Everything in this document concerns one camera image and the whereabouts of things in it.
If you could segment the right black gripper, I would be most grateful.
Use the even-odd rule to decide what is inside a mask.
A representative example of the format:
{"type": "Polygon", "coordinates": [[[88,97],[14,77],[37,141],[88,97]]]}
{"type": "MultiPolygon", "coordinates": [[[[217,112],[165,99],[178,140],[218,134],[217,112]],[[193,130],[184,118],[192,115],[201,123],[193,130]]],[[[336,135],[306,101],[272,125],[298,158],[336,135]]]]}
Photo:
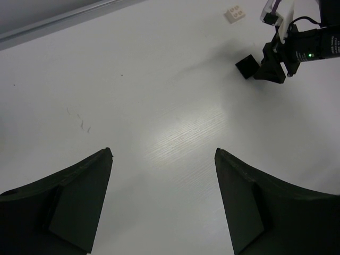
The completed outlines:
{"type": "Polygon", "coordinates": [[[263,59],[253,78],[283,84],[301,63],[339,57],[339,26],[299,32],[294,25],[285,44],[278,33],[263,48],[263,59]]]}

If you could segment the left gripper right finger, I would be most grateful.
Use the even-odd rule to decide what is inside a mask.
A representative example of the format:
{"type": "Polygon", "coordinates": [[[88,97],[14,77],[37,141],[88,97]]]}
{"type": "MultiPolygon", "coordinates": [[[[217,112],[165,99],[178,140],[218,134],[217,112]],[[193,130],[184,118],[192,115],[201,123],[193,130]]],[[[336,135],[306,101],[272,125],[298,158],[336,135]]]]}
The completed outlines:
{"type": "Polygon", "coordinates": [[[339,196],[305,189],[217,149],[235,254],[339,254],[339,196]]]}

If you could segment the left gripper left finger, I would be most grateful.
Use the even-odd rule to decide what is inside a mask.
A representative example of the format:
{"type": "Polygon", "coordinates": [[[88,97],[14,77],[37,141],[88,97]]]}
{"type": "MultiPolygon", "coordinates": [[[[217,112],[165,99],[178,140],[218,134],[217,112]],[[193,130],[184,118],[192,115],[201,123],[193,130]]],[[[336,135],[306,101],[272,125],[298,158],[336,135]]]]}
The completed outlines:
{"type": "Polygon", "coordinates": [[[1,194],[1,254],[91,254],[111,175],[104,148],[1,194]]]}

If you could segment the tan lego brick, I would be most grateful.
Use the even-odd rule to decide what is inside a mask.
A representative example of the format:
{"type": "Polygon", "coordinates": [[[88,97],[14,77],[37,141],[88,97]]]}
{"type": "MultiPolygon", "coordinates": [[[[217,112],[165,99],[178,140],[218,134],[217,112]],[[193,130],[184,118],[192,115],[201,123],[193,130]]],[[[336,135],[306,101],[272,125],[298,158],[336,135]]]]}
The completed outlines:
{"type": "Polygon", "coordinates": [[[230,24],[233,24],[245,18],[245,16],[246,16],[245,12],[239,5],[235,5],[233,7],[228,8],[227,11],[224,13],[224,17],[230,24]]]}

